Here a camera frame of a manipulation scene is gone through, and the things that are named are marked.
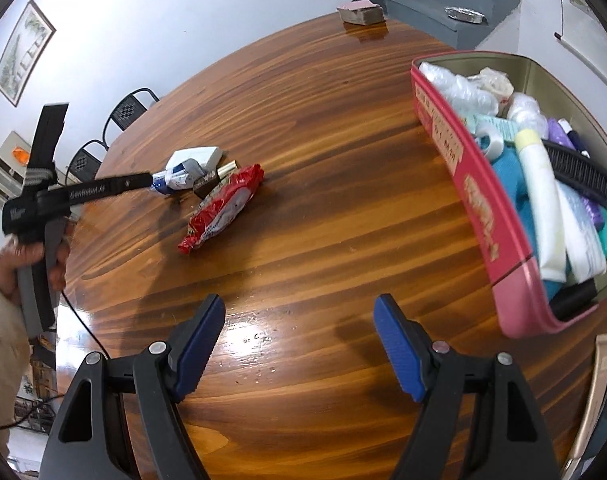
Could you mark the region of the beige sleeve forearm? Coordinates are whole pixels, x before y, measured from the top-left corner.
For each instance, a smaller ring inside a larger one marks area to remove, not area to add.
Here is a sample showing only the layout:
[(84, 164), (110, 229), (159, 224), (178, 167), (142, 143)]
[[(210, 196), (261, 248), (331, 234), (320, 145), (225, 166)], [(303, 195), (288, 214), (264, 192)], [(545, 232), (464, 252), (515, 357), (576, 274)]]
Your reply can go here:
[(16, 393), (29, 361), (16, 281), (16, 269), (22, 264), (22, 259), (0, 252), (0, 426), (13, 420)]

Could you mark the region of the person's left hand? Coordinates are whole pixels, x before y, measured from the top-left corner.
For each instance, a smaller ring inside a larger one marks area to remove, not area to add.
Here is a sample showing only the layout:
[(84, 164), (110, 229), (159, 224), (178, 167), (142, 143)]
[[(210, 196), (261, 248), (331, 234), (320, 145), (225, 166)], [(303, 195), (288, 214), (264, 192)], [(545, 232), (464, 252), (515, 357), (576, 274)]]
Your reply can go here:
[[(56, 251), (56, 263), (49, 270), (49, 282), (54, 292), (62, 292), (66, 287), (66, 266), (70, 255), (69, 239), (75, 231), (76, 223), (66, 223), (64, 237)], [(18, 238), (11, 236), (0, 249), (0, 292), (16, 306), (20, 305), (17, 271), (24, 266), (40, 262), (46, 250), (42, 243), (20, 244)]]

